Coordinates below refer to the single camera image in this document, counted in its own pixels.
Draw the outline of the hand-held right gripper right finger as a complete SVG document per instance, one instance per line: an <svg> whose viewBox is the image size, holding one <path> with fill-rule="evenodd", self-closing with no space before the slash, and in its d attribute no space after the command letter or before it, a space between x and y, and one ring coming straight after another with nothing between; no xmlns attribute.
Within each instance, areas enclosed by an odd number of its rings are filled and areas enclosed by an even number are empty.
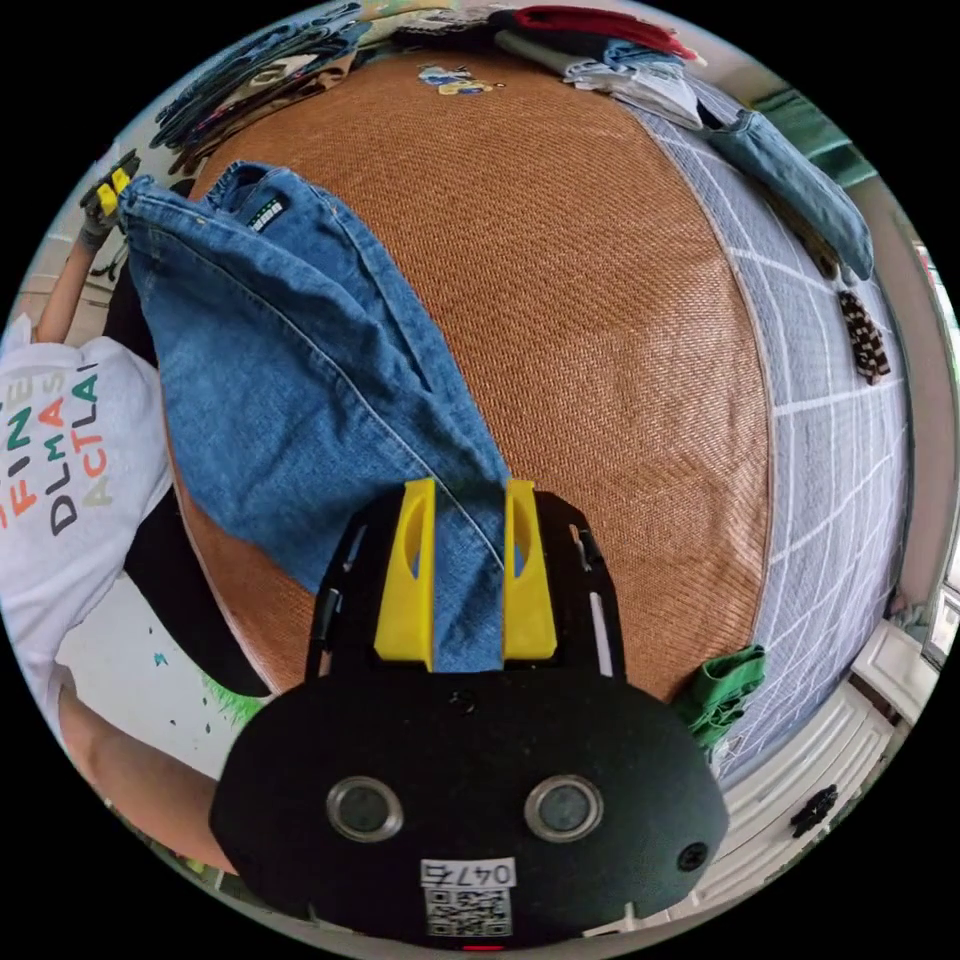
<svg viewBox="0 0 960 960"><path fill-rule="evenodd" d="M502 659L540 662L557 650L534 484L512 478L505 496Z"/></svg>

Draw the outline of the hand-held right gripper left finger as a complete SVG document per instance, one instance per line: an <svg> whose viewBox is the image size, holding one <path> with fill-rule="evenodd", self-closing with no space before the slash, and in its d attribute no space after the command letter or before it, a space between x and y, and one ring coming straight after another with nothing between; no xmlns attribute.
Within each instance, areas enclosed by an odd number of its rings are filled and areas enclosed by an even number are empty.
<svg viewBox="0 0 960 960"><path fill-rule="evenodd" d="M377 656L434 669L436 489L431 478L405 484L390 543L378 623Z"/></svg>

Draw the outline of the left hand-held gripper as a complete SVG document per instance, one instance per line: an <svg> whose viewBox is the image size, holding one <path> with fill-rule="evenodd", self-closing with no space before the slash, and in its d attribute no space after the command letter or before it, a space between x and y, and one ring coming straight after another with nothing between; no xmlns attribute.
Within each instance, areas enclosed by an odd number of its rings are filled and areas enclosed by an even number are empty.
<svg viewBox="0 0 960 960"><path fill-rule="evenodd" d="M113 216L118 209L119 193L136 177L141 159L136 150L130 150L116 159L98 180L95 191L98 210L102 216Z"/></svg>

